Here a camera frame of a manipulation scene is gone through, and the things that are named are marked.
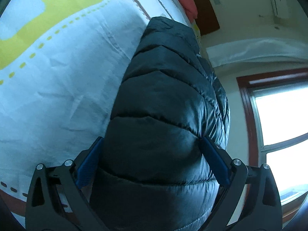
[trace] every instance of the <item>brown window frame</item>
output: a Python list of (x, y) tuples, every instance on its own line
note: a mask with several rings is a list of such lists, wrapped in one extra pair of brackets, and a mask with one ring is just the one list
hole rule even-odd
[[(254, 109), (251, 103), (253, 89), (271, 86), (276, 87), (285, 84), (296, 84), (307, 81), (308, 68), (288, 69), (237, 77), (246, 118), (250, 166), (257, 167), (259, 162), (258, 134), (254, 117)], [(307, 193), (282, 206), (283, 222), (290, 220), (296, 214), (306, 195)]]

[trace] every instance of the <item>white wall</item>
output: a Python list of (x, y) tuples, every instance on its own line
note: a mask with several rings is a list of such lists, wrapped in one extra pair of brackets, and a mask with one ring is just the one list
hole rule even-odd
[(220, 29), (201, 37), (205, 49), (252, 38), (289, 38), (308, 41), (308, 18), (297, 0), (287, 0), (290, 19), (274, 16), (271, 0), (210, 0)]
[[(308, 63), (238, 63), (227, 64), (215, 68), (216, 75), (226, 91), (230, 106), (231, 125), (227, 152), (231, 158), (239, 158), (245, 164), (248, 164), (247, 127), (242, 99), (236, 78), (245, 75), (302, 67), (308, 67)], [(246, 190), (244, 190), (242, 194), (230, 223), (237, 221), (243, 208), (245, 194)]]
[(271, 0), (210, 0), (220, 29), (201, 37), (203, 47), (230, 41), (264, 37), (263, 26), (274, 25)]
[(282, 26), (297, 30), (308, 38), (308, 17), (297, 0), (287, 0), (289, 19), (277, 19), (276, 22)]

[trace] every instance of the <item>white bed sheet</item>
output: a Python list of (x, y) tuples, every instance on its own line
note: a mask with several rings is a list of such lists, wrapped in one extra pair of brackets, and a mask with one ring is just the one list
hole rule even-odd
[(0, 194), (18, 199), (19, 209), (6, 200), (15, 214), (38, 163), (58, 166), (105, 135), (149, 17), (161, 15), (190, 25), (177, 0), (11, 0), (0, 18)]

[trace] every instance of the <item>window glass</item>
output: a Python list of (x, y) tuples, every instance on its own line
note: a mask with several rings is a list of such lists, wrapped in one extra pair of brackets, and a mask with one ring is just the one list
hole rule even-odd
[(266, 154), (284, 205), (308, 191), (308, 140)]
[(257, 97), (263, 144), (308, 133), (308, 87)]

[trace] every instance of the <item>yellow dashed line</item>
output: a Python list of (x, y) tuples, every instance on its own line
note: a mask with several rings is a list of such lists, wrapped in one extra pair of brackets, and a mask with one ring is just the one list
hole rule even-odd
[[(100, 7), (103, 8), (105, 5), (107, 5), (107, 3), (108, 3), (109, 1), (110, 1), (110, 0), (108, 0), (105, 4), (101, 5)], [(92, 9), (92, 11), (94, 12), (94, 11), (99, 10), (99, 9), (100, 9), (100, 8), (98, 7), (98, 8), (96, 8), (96, 9)], [(59, 34), (59, 33), (60, 33), (60, 30), (59, 30), (59, 29), (55, 31), (55, 34)], [(49, 41), (49, 40), (51, 40), (51, 39), (52, 39), (52, 36), (47, 37), (47, 41)], [(43, 46), (44, 46), (44, 43), (41, 43), (41, 44), (38, 46), (38, 48), (41, 49)], [(36, 56), (36, 54), (35, 54), (35, 53), (32, 53), (32, 54), (29, 56), (29, 58), (32, 59), (34, 56)], [(22, 69), (22, 68), (25, 67), (25, 66), (26, 66), (26, 63), (23, 62), (19, 67)], [(15, 72), (10, 73), (10, 74), (9, 74), (9, 78), (12, 78), (14, 75), (15, 75)], [(4, 80), (0, 80), (0, 85), (2, 85), (3, 83), (4, 83)]]

